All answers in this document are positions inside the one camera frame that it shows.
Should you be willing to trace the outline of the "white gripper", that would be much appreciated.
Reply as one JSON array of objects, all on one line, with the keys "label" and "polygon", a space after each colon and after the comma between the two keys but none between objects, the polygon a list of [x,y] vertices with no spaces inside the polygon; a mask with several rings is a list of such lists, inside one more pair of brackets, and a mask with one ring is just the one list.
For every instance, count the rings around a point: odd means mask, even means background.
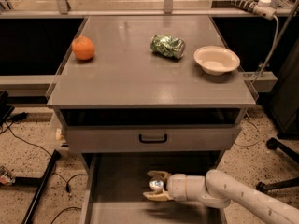
[{"label": "white gripper", "polygon": [[175,174],[166,171],[148,171],[147,175],[154,180],[167,181],[166,190],[144,192],[143,195],[150,201],[176,202],[201,201],[206,193],[205,178],[199,175]]}]

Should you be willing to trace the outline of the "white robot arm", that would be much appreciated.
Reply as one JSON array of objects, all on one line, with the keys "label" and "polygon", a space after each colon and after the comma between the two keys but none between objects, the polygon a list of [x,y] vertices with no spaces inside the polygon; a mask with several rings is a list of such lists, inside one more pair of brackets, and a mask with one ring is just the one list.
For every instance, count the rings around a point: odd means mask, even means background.
[{"label": "white robot arm", "polygon": [[223,171],[209,170],[205,176],[148,171],[151,191],[143,195],[151,201],[197,201],[223,209],[234,201],[265,224],[299,224],[299,210],[246,186]]}]

